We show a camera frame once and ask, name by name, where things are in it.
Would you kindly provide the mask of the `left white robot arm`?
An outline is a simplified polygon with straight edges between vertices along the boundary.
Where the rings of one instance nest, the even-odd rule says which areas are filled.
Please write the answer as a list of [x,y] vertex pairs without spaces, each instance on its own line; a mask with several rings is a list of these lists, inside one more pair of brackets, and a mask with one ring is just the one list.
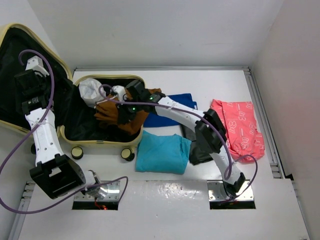
[[35,167],[29,173],[33,181],[51,198],[84,187],[83,194],[98,192],[98,177],[92,170],[83,171],[63,153],[55,127],[55,115],[48,106],[51,81],[48,73],[24,70],[15,75],[21,91],[21,110],[29,123],[35,144]]

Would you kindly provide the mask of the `turquoise shirt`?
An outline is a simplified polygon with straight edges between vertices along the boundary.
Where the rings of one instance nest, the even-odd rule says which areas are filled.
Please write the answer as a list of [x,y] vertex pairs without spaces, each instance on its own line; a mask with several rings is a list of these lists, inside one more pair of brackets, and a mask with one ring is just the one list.
[[137,148],[135,170],[183,175],[189,162],[191,143],[177,134],[158,136],[144,131]]

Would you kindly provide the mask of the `white drawstring bag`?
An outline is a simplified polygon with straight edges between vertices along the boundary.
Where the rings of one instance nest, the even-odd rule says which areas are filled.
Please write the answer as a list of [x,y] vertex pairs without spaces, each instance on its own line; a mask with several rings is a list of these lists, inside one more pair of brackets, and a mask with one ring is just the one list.
[[79,83],[78,89],[80,97],[88,107],[94,108],[97,102],[103,100],[99,92],[101,85],[102,84],[94,78],[87,78]]

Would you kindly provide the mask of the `pink patterned garment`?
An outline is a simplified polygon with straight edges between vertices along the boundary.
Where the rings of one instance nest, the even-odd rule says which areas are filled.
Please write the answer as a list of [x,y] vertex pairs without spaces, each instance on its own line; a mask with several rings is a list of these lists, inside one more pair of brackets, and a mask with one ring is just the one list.
[[226,129],[226,145],[234,160],[251,164],[265,155],[265,143],[258,131],[254,105],[251,101],[225,102],[214,99],[215,110]]

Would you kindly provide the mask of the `cream yellow suitcase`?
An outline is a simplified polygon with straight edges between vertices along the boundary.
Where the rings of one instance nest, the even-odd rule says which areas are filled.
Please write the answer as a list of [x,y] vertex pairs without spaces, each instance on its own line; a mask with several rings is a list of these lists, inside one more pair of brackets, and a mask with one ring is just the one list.
[[29,123],[22,112],[22,93],[16,88],[16,74],[25,70],[25,63],[33,53],[23,50],[35,50],[41,53],[53,70],[55,126],[61,136],[72,145],[80,146],[123,146],[135,149],[142,130],[129,135],[119,129],[115,123],[105,129],[99,126],[95,118],[96,110],[88,107],[81,99],[78,82],[73,82],[73,75],[68,65],[59,58],[31,29],[10,23],[0,27],[0,122],[8,128],[28,133]]

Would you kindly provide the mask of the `black pouch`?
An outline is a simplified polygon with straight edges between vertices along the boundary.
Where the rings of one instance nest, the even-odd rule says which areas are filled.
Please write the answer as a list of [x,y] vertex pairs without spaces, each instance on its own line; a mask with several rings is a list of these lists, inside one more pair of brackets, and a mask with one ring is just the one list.
[[182,136],[191,141],[189,151],[189,162],[193,165],[204,164],[213,160],[213,158],[206,152],[202,151],[197,146],[195,133],[184,125],[180,125]]

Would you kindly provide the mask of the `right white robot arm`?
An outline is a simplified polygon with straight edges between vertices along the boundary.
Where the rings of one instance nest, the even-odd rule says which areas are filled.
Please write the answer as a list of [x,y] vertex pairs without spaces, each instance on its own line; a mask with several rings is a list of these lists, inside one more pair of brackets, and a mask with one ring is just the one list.
[[139,111],[145,111],[189,128],[195,134],[196,146],[214,159],[227,194],[231,198],[236,197],[245,182],[245,176],[234,166],[226,143],[226,129],[213,109],[193,109],[162,92],[151,93],[140,80],[134,80],[125,87],[113,86],[111,89],[120,101],[116,106],[121,123],[128,123]]

